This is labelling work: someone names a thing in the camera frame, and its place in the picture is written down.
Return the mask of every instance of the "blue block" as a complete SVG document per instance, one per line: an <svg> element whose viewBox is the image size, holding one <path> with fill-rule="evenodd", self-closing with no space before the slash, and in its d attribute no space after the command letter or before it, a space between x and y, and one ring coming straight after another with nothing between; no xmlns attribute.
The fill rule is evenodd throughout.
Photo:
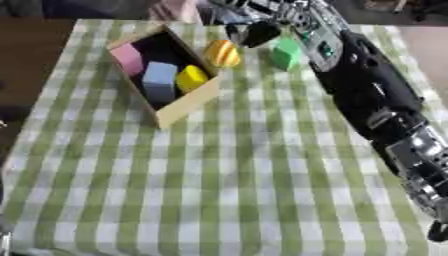
<svg viewBox="0 0 448 256"><path fill-rule="evenodd" d="M177 66L169 63L151 61L143 75L143 87L150 102L170 103L175 100L174 81Z"/></svg>

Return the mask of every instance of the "green block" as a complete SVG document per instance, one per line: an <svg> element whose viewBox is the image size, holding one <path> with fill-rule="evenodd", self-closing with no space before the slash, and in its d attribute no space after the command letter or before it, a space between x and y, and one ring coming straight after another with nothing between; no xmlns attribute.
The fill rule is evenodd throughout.
<svg viewBox="0 0 448 256"><path fill-rule="evenodd" d="M272 49L271 59L274 65L289 70L299 62L300 48L293 39L282 38Z"/></svg>

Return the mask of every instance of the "wooden block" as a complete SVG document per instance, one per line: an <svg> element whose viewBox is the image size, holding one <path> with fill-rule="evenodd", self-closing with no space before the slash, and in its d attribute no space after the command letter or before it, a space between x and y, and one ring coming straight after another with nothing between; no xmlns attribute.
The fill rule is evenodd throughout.
<svg viewBox="0 0 448 256"><path fill-rule="evenodd" d="M274 65L283 70L289 70L299 62L300 48L293 39L282 38L271 53Z"/></svg>
<svg viewBox="0 0 448 256"><path fill-rule="evenodd" d="M174 81L177 67L162 62L149 62L142 79L146 98L153 103L170 103L176 99Z"/></svg>
<svg viewBox="0 0 448 256"><path fill-rule="evenodd" d="M120 45L112 49L111 53L127 75L134 76L143 71L142 56L132 44Z"/></svg>
<svg viewBox="0 0 448 256"><path fill-rule="evenodd" d="M176 76L176 83L179 89L188 93L203 85L208 81L204 71L194 65L188 65Z"/></svg>

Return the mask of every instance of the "gingham tablecloth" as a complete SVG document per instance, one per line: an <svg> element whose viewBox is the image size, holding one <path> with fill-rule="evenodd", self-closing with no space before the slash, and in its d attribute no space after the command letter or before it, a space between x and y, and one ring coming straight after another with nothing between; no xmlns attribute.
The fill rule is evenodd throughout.
<svg viewBox="0 0 448 256"><path fill-rule="evenodd" d="M447 255L431 219L312 71L269 45L221 71L217 100L167 131L143 120L105 45L151 24L78 21L4 165L13 248L35 255ZM222 27L172 24L194 49ZM396 27L360 26L448 115Z"/></svg>

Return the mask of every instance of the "yellow block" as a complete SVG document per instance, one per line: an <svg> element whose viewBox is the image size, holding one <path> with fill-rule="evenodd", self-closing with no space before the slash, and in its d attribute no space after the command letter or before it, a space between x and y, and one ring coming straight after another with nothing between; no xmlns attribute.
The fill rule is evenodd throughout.
<svg viewBox="0 0 448 256"><path fill-rule="evenodd" d="M215 40L205 50L205 56L215 67L234 67L241 61L238 51L229 40Z"/></svg>
<svg viewBox="0 0 448 256"><path fill-rule="evenodd" d="M194 65L188 65L176 76L176 84L179 89L188 93L207 82L208 77L204 71Z"/></svg>

